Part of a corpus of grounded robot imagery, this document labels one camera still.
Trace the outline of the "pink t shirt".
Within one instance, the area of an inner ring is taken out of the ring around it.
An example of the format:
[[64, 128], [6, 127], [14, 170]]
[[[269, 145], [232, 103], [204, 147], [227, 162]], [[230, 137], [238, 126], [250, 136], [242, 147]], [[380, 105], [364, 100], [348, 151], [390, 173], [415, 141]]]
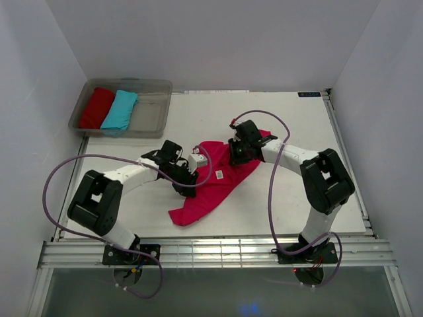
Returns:
[[259, 166], [259, 160], [246, 164], [229, 164], [229, 145], [222, 141], [203, 141], [200, 143], [202, 154], [211, 157], [212, 175], [207, 182], [196, 188], [195, 197], [187, 197], [179, 209], [169, 211], [175, 225], [185, 227], [199, 221], [217, 208], [226, 197]]

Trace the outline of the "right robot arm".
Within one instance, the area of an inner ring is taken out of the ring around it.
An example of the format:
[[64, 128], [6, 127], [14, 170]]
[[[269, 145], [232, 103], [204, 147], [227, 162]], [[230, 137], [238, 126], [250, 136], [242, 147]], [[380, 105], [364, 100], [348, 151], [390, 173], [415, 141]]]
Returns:
[[[229, 162], [246, 164], [252, 160], [272, 164], [268, 189], [268, 220], [270, 232], [279, 253], [314, 262], [328, 243], [331, 227], [339, 210], [355, 192], [355, 185], [338, 153], [333, 149], [312, 151], [288, 144], [287, 139], [275, 135], [263, 136], [252, 120], [233, 120], [230, 128], [234, 137], [229, 140]], [[301, 177], [310, 205], [305, 227], [298, 236], [298, 243], [284, 248], [277, 239], [272, 218], [274, 178], [282, 167]]]

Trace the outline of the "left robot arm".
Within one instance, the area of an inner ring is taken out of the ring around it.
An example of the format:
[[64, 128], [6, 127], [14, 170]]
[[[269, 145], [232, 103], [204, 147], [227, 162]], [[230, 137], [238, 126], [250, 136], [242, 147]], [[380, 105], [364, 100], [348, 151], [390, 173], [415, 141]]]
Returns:
[[195, 197], [198, 168], [208, 164], [208, 158], [194, 150], [181, 157], [182, 147], [166, 140], [158, 150], [141, 155], [136, 161], [107, 172], [87, 171], [74, 193], [67, 218], [84, 228], [84, 232], [69, 229], [71, 234], [99, 239], [117, 249], [126, 264], [139, 259], [139, 237], [118, 220], [122, 198], [150, 182], [166, 179], [183, 197]]

